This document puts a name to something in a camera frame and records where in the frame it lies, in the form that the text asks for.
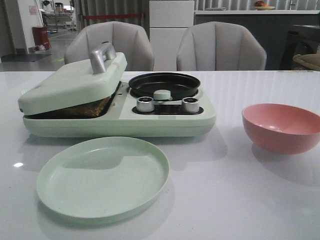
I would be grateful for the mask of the right grey upholstered chair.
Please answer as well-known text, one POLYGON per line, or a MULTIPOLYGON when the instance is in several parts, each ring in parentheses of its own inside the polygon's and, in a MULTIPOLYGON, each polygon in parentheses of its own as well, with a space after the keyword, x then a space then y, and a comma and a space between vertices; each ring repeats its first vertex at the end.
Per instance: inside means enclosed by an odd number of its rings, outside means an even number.
POLYGON ((267 53, 244 26, 211 21, 189 27, 176 57, 178 71, 263 71, 267 53))

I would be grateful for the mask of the fruit plate on counter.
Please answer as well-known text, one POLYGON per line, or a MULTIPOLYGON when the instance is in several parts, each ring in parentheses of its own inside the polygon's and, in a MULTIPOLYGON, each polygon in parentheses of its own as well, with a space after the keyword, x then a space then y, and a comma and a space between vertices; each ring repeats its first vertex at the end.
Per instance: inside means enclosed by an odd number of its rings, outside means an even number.
POLYGON ((253 3, 253 8, 257 11, 268 11, 273 10, 276 7, 275 6, 269 6, 267 3, 265 3, 263 0, 257 0, 253 3))

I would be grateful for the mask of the grey upholstered chair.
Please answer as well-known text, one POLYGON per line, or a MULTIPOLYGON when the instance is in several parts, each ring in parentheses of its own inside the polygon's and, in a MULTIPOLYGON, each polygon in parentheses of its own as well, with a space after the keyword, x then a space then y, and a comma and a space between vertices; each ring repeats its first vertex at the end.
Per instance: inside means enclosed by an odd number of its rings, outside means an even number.
POLYGON ((90 52, 102 43, 111 43, 116 52, 124 53, 127 71, 152 71, 154 54, 143 27, 120 21, 96 23, 83 28, 64 54, 69 64, 90 58, 90 52))
POLYGON ((178 71, 263 71, 267 53, 244 26, 211 21, 189 27, 176 57, 178 71))

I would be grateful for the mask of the mint green round plate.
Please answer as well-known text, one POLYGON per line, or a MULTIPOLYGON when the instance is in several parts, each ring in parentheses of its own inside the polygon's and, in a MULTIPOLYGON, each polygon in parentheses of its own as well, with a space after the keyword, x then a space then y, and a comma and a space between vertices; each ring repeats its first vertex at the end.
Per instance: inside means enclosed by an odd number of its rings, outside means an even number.
POLYGON ((167 183, 170 165, 155 145, 132 137, 102 137, 71 146, 39 172, 41 202, 83 224, 113 223, 147 209, 167 183))

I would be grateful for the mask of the red fire extinguisher box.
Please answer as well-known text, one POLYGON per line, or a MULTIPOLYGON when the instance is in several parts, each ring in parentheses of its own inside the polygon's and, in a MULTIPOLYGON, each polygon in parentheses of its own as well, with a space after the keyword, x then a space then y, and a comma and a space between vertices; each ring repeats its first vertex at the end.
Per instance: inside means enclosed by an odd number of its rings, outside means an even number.
POLYGON ((50 49, 50 41, 45 26, 32 27, 32 34, 36 46, 44 46, 46 50, 50 49))

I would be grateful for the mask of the mint green breakfast maker base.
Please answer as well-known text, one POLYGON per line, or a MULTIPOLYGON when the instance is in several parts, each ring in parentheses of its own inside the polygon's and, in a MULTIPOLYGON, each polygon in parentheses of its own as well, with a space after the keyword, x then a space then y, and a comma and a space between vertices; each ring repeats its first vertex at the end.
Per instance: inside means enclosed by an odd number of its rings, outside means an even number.
POLYGON ((195 137, 208 133, 217 113, 202 86, 194 96, 199 102, 198 114, 150 114, 134 112, 136 98, 128 82, 122 81, 107 112, 95 118, 36 119, 24 116, 30 133, 52 138, 126 137, 195 137))

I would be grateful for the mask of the dark grey kitchen counter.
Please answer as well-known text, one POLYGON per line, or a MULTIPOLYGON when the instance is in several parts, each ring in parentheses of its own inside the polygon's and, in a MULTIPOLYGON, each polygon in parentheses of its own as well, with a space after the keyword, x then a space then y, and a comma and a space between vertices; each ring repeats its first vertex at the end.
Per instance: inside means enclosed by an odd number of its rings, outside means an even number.
POLYGON ((267 70, 280 70, 287 32, 292 25, 320 26, 318 10, 197 11, 195 24, 224 22, 246 27, 267 53, 267 70))

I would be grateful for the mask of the pink plastic bowl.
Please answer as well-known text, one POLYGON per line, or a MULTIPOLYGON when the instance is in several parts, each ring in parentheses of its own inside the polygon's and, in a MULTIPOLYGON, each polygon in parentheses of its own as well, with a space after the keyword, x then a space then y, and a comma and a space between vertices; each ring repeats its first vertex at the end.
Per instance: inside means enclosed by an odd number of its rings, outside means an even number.
POLYGON ((300 154, 320 142, 320 116, 296 106, 259 103, 245 107, 242 122, 258 146, 279 154, 300 154))

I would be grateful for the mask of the white bread slice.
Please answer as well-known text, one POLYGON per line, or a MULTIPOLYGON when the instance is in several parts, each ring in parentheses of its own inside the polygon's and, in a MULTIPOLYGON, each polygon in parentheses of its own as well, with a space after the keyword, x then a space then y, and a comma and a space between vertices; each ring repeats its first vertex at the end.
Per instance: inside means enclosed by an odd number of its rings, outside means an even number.
POLYGON ((62 119, 99 117, 105 111, 110 100, 111 97, 108 96, 97 101, 54 110, 52 115, 62 119))

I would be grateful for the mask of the white refrigerator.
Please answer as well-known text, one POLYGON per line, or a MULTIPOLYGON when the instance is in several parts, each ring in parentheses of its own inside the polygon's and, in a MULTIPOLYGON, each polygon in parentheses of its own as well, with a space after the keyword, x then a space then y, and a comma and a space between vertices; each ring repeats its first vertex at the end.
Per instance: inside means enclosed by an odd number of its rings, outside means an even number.
POLYGON ((176 71, 182 37, 194 25, 193 0, 151 0, 149 2, 149 41, 155 71, 176 71))

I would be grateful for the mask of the silver control knob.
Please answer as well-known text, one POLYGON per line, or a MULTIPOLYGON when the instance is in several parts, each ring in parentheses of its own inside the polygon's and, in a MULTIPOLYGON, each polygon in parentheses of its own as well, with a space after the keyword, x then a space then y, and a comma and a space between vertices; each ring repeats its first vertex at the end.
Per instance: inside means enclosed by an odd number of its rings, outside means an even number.
POLYGON ((149 96, 142 96, 136 100, 136 109, 140 113, 150 113, 155 110, 154 99, 149 96))
POLYGON ((185 97, 181 100, 181 110, 184 113, 195 114, 200 110, 200 103, 197 98, 185 97))

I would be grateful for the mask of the left grey upholstered chair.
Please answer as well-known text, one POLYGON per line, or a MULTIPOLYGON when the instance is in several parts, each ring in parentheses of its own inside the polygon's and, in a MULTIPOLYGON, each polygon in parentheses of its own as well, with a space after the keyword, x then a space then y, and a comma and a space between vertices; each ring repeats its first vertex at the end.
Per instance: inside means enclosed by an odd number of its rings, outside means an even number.
POLYGON ((152 71, 154 54, 143 27, 120 21, 96 23, 83 28, 64 54, 69 64, 90 58, 90 52, 102 43, 111 43, 116 52, 124 53, 127 71, 152 71))

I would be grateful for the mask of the right silver control knob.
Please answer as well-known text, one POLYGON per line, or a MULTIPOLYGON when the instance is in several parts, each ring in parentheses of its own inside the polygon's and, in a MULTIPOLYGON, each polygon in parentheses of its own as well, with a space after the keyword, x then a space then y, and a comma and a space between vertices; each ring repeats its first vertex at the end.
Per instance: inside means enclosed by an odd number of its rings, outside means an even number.
POLYGON ((184 113, 195 114, 200 110, 200 103, 197 98, 185 97, 181 100, 181 110, 184 113))

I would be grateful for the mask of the left silver control knob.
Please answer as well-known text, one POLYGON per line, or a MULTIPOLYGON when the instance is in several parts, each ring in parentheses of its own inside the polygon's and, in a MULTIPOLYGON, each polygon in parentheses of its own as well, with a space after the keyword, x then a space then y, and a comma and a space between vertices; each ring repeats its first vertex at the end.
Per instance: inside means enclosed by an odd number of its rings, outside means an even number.
POLYGON ((149 96, 142 96, 136 100, 136 109, 140 113, 150 113, 155 110, 154 99, 149 96))

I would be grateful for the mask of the beige sofa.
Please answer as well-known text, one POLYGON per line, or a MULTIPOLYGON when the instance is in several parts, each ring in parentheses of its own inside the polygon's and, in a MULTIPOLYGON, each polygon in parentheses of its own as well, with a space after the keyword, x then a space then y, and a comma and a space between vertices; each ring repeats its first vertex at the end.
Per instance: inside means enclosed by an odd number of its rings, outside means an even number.
POLYGON ((320 70, 320 55, 319 54, 296 54, 292 60, 310 70, 320 70))

